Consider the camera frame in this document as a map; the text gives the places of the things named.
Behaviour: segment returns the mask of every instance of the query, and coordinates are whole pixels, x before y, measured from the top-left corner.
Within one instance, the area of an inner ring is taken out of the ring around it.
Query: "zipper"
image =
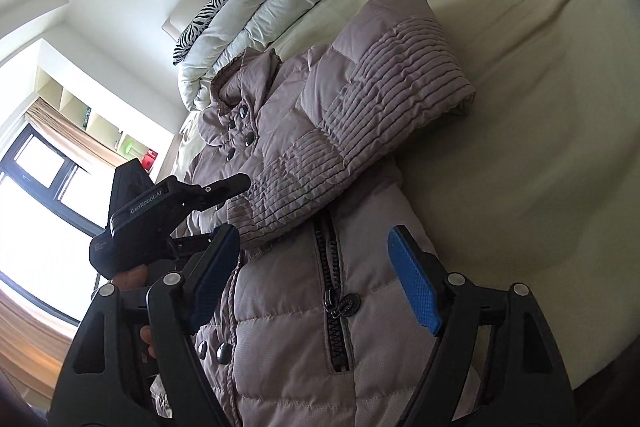
[[[360,297],[354,293],[342,295],[340,280],[340,256],[334,224],[328,212],[320,212],[314,218],[314,233],[322,266],[322,293],[326,318],[327,338],[331,363],[337,373],[350,370],[343,317],[351,317],[360,307]]]

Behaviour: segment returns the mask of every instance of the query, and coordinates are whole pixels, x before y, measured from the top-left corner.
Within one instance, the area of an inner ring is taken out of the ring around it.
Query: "blue gripper pad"
[[[409,245],[402,237],[400,227],[393,227],[387,237],[386,247],[415,318],[420,325],[429,328],[432,335],[437,335],[443,320],[438,315],[436,290],[412,251],[412,247],[418,248],[415,241]]]
[[[225,290],[226,282],[238,265],[239,254],[240,233],[236,227],[230,227],[218,252],[194,289],[193,310],[188,317],[191,331],[198,331],[201,326],[209,324],[218,302],[220,302],[222,292]]]

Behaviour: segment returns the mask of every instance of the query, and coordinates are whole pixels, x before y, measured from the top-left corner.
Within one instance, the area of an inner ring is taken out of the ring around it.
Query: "shelf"
[[[77,98],[74,97],[73,94],[71,93],[71,91],[66,89],[66,87],[63,87],[62,88],[62,96],[60,97],[59,110],[62,111],[69,103],[73,102],[74,100],[77,100]]]
[[[60,109],[62,86],[40,68],[36,71],[36,92],[55,109]]]
[[[69,99],[65,105],[61,105],[60,113],[82,129],[87,109],[88,107],[84,105],[84,103],[80,102],[76,97],[73,97]]]
[[[149,147],[140,143],[135,138],[130,137],[126,133],[122,133],[122,136],[118,141],[116,152],[120,156],[128,160],[132,160],[133,158],[138,158],[139,160],[142,160],[142,158],[145,157],[145,154],[148,151],[148,149]]]
[[[116,144],[120,137],[118,128],[111,122],[105,120],[95,111],[91,111],[89,122],[86,126],[86,133],[94,137],[105,147],[116,150]]]

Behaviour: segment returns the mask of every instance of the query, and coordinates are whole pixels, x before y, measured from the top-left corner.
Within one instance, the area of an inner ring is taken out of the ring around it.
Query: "bed sheet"
[[[180,146],[170,174],[181,182],[184,181],[191,162],[202,152],[206,145],[205,141],[200,137],[200,133],[198,133],[199,115],[200,111],[190,111],[180,128],[182,139],[180,140]]]
[[[323,0],[274,44],[331,42],[367,0]],[[574,387],[640,332],[640,0],[428,0],[478,94],[397,155],[444,264],[523,281]]]

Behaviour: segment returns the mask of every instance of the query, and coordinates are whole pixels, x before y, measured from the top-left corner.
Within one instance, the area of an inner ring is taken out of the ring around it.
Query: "zebra print pillow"
[[[193,21],[180,34],[174,49],[174,66],[177,66],[187,56],[196,39],[209,27],[216,13],[228,0],[211,0],[193,18]]]

